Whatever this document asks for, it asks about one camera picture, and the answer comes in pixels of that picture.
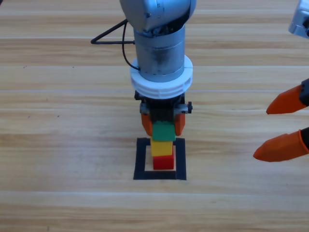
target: black square outline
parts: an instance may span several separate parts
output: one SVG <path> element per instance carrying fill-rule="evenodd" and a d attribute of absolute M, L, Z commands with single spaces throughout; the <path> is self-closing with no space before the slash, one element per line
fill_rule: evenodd
<path fill-rule="evenodd" d="M 175 171 L 145 171 L 146 147 L 150 146 L 149 138 L 137 138 L 134 180 L 187 180 L 185 162 L 185 139 L 177 138 Z"/>

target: wooden table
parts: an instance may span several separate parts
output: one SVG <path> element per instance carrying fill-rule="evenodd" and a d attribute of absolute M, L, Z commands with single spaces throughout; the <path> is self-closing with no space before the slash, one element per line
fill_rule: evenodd
<path fill-rule="evenodd" d="M 265 113 L 308 78 L 309 40 L 287 30 L 297 2 L 198 1 L 186 31 L 188 180 L 134 181 L 146 133 L 129 67 L 121 46 L 90 44 L 124 19 L 119 1 L 4 0 L 0 231 L 308 232 L 309 156 L 252 157 L 309 126 L 308 110 Z"/>

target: yellow block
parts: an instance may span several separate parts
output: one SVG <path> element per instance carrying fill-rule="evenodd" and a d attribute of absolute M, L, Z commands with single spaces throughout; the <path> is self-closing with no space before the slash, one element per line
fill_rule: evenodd
<path fill-rule="evenodd" d="M 171 156 L 173 154 L 173 142 L 167 141 L 154 141 L 151 138 L 151 155 L 153 157 L 158 156 Z"/>

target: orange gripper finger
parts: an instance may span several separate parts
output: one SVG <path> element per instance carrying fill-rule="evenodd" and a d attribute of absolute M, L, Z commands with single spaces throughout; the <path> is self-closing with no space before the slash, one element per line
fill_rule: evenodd
<path fill-rule="evenodd" d="M 266 141 L 254 154 L 254 158 L 266 162 L 281 162 L 309 154 L 303 142 L 301 130 L 283 134 Z"/>
<path fill-rule="evenodd" d="M 175 116 L 175 134 L 181 136 L 185 125 L 185 115 L 180 114 Z"/>
<path fill-rule="evenodd" d="M 153 135 L 153 124 L 150 120 L 150 115 L 141 114 L 141 123 L 149 136 Z"/>
<path fill-rule="evenodd" d="M 304 105 L 299 99 L 301 89 L 302 86 L 299 85 L 279 94 L 278 97 L 269 105 L 266 113 L 269 115 L 287 114 L 306 108 L 307 106 Z"/>

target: white ring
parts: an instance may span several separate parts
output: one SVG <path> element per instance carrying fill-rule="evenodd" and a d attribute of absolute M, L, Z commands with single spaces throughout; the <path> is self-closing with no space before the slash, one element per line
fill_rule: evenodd
<path fill-rule="evenodd" d="M 141 95 L 152 99 L 169 99 L 185 93 L 192 84 L 193 64 L 184 56 L 184 71 L 180 77 L 169 82 L 152 82 L 144 79 L 136 69 L 130 69 L 131 82 L 134 89 Z"/>

